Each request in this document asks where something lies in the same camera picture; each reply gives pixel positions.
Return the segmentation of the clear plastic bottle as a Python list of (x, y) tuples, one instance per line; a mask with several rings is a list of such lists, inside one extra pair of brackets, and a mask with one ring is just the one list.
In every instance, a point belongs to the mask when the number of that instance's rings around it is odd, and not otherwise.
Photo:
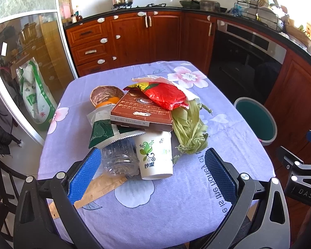
[(111, 143), (101, 149), (103, 174), (110, 177), (121, 177), (139, 174), (139, 161), (135, 151), (135, 143), (126, 138)]

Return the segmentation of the green white wrapper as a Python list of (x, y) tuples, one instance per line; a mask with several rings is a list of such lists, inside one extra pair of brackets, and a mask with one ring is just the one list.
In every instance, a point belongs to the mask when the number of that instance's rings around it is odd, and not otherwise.
[(92, 127), (89, 148), (101, 150), (119, 140), (145, 134), (143, 129), (112, 124), (110, 113), (113, 107), (114, 104), (100, 106), (87, 115)]

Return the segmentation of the green corn husk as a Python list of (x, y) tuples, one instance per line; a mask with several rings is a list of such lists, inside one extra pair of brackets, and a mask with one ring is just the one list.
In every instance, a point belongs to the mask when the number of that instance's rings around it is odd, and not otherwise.
[(188, 108), (177, 107), (171, 111), (172, 127), (179, 142), (176, 149), (181, 154), (195, 154), (208, 146), (208, 126), (201, 120), (200, 110), (205, 109), (209, 114), (212, 111), (198, 99), (186, 103)]

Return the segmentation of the white paper cup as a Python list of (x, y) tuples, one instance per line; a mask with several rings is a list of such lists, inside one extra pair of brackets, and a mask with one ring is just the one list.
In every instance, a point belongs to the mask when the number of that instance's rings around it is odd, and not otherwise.
[(171, 133), (146, 131), (134, 137), (141, 178), (145, 181), (173, 175)]

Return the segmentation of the orange peel piece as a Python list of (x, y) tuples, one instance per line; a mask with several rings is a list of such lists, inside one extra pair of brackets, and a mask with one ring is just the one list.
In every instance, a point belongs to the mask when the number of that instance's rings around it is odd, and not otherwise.
[(119, 97), (111, 97), (109, 98), (108, 100), (106, 101), (103, 101), (99, 104), (97, 104), (96, 108), (98, 107), (102, 107), (102, 106), (105, 106), (105, 105), (110, 105), (110, 104), (117, 104), (119, 102), (120, 98)]

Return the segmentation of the brown coconut shell bowl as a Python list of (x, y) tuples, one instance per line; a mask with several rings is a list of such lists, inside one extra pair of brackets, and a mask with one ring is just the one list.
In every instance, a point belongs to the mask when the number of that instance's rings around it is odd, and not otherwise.
[(124, 92), (116, 86), (100, 85), (92, 90), (90, 101), (93, 106), (96, 107), (98, 104), (105, 102), (112, 97), (118, 97), (121, 99), (124, 95)]

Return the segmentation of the brown cardboard box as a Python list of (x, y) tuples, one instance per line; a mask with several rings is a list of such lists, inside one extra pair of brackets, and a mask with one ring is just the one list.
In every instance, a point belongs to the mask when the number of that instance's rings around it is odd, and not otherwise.
[(151, 131), (172, 131), (169, 110), (155, 104), (140, 90), (128, 91), (110, 113), (112, 123)]

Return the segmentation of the red snack bag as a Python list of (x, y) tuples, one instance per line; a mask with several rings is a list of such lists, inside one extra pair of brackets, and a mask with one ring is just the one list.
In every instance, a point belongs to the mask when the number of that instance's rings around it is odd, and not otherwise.
[(189, 108), (187, 97), (176, 86), (161, 82), (141, 82), (126, 86), (123, 90), (140, 90), (155, 104), (172, 111), (178, 107)]

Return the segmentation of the grey teal trash bin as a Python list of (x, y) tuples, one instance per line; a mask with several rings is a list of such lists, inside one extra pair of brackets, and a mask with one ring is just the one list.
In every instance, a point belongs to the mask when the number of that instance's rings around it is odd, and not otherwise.
[(249, 97), (240, 97), (234, 107), (242, 115), (263, 146), (269, 146), (277, 137), (276, 122), (264, 105)]

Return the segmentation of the wooden kitchen cabinets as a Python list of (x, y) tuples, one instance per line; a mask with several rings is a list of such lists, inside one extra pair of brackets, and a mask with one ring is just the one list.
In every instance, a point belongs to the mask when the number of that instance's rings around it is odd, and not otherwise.
[(259, 33), (287, 50), (274, 87), (264, 105), (273, 115), (278, 134), (268, 147), (273, 156), (284, 146), (311, 162), (311, 55), (280, 33), (242, 17), (185, 9), (148, 7), (88, 17), (67, 26), (66, 37), (80, 76), (140, 63), (184, 60), (188, 72), (174, 74), (185, 86), (203, 85), (208, 78), (217, 20)]

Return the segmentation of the brown paper scrap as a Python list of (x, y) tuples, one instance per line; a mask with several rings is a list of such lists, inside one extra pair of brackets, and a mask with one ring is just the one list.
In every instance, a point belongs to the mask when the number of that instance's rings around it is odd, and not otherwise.
[(91, 204), (98, 198), (101, 198), (102, 196), (123, 185), (123, 183), (126, 181), (126, 177), (109, 177), (106, 175), (100, 175), (91, 181), (83, 197), (74, 203), (74, 207), (79, 209), (88, 204)]

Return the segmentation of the black chair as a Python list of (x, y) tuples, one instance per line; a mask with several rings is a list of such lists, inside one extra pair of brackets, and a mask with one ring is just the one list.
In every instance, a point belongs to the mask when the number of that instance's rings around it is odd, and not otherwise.
[[(13, 194), (9, 194), (6, 191), (3, 179), (4, 174), (6, 174), (10, 180)], [(26, 176), (6, 166), (0, 160), (0, 234), (8, 242), (13, 242), (13, 236), (10, 234), (6, 218), (9, 213), (13, 215), (16, 214), (17, 204), (12, 203), (11, 200), (19, 201), (19, 192), (14, 178), (23, 181), (26, 179)]]

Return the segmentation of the green white rice sack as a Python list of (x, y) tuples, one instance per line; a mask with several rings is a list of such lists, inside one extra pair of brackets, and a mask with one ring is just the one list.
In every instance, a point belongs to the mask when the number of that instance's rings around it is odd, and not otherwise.
[(45, 84), (39, 65), (32, 57), (17, 72), (20, 94), (31, 120), (41, 131), (48, 131), (58, 105)]

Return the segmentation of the black built-in oven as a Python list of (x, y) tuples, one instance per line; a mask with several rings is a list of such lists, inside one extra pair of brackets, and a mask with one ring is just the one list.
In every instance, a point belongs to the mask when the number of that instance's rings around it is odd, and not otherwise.
[(287, 50), (259, 33), (217, 20), (208, 78), (230, 102), (249, 97), (264, 104)]

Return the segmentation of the glass sliding door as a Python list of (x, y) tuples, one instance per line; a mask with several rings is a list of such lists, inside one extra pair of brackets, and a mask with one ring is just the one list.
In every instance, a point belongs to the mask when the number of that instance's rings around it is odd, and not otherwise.
[(76, 77), (63, 23), (70, 0), (0, 0), (0, 99), (13, 120), (38, 144), (47, 135), (31, 120), (19, 90), (17, 72), (32, 57), (57, 105)]

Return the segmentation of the dish drying rack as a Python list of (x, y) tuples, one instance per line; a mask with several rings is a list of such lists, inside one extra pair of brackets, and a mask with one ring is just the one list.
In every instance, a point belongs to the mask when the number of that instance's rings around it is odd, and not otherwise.
[(237, 0), (232, 10), (234, 16), (259, 21), (268, 28), (281, 32), (284, 24), (268, 0)]

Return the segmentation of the dark wok on counter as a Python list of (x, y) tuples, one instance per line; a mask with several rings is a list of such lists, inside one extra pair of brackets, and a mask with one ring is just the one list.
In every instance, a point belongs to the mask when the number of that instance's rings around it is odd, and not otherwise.
[(180, 5), (182, 5), (182, 7), (185, 9), (200, 9), (200, 2), (197, 0), (181, 0)]

